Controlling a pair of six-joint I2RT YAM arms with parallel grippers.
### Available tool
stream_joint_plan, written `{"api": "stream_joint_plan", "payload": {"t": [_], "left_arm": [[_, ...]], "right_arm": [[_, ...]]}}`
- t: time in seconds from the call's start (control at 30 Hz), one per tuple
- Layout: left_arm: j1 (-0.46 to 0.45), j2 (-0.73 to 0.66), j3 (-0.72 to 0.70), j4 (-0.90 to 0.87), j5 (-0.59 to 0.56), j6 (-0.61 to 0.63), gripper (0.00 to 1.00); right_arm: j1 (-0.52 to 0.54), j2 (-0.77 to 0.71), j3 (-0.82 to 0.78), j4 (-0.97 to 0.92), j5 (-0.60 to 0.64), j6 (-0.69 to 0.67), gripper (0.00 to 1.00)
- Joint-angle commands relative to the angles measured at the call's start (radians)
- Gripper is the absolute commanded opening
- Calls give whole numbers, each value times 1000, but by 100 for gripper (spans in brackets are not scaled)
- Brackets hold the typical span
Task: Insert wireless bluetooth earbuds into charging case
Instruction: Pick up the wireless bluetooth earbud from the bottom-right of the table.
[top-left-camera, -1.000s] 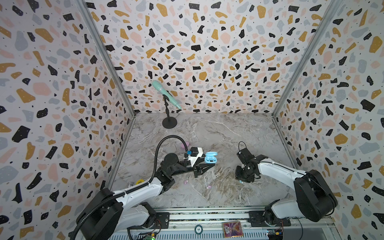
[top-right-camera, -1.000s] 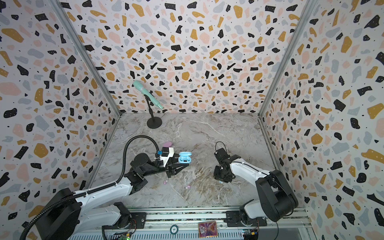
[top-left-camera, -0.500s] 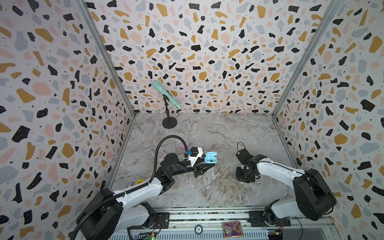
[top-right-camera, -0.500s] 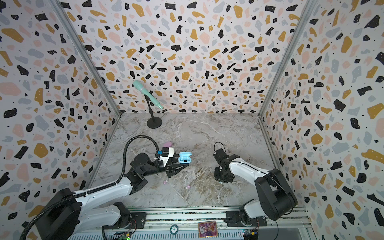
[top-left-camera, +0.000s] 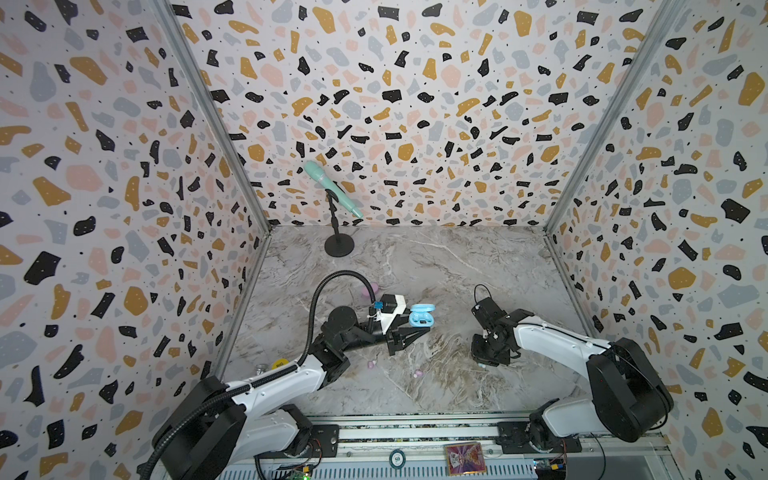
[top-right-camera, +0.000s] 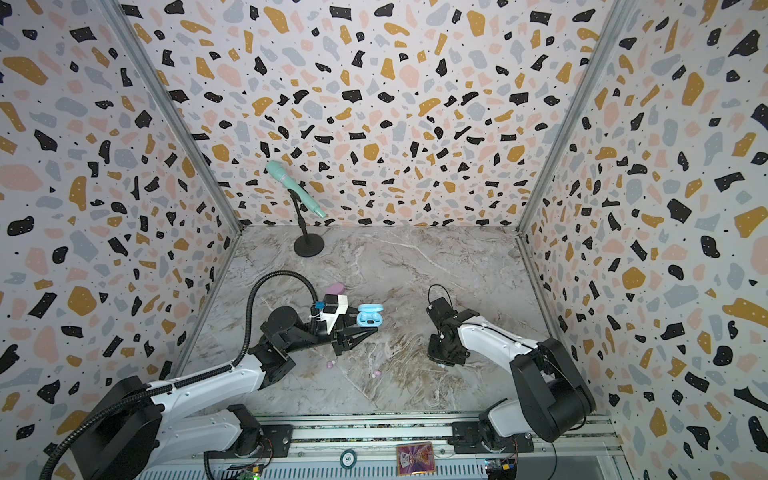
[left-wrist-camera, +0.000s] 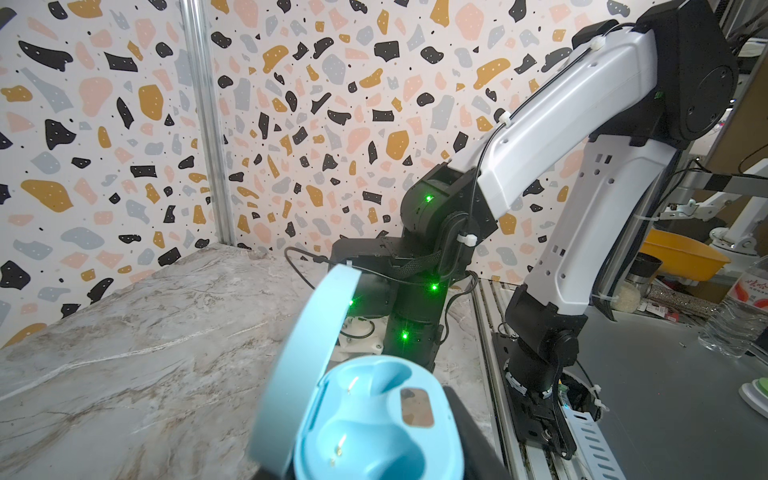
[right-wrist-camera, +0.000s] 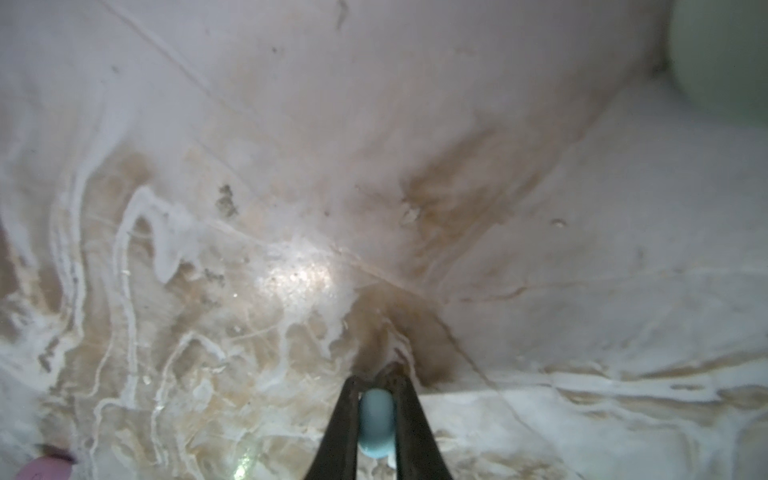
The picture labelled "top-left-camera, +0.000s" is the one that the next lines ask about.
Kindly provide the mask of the blue earbud case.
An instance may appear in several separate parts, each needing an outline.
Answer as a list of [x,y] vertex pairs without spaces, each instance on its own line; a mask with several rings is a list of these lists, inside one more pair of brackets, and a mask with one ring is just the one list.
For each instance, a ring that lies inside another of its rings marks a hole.
[[409,325],[415,328],[431,328],[434,325],[434,304],[415,304],[409,311]]

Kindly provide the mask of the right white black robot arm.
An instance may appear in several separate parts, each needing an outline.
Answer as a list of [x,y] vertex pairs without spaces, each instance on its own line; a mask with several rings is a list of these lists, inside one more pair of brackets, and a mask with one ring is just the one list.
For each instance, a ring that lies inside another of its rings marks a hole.
[[472,314],[484,330],[472,339],[476,362],[509,366],[529,351],[589,383],[587,395],[549,401],[529,415],[525,432],[534,449],[548,452],[569,437],[592,434],[632,443],[668,420],[674,401],[635,341],[577,334],[524,309],[508,313],[490,297],[478,300]]

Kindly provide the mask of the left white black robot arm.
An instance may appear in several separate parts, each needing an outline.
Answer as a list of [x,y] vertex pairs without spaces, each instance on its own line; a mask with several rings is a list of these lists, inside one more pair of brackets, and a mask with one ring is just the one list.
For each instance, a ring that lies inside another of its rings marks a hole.
[[349,368],[347,351],[384,344],[395,354],[434,324],[434,305],[407,307],[400,296],[371,309],[373,316],[362,324],[352,308],[334,308],[303,361],[241,381],[225,383],[215,376],[201,381],[155,434],[141,478],[151,478],[161,465],[172,479],[214,479],[249,457],[300,455],[313,425],[294,400],[335,382]]

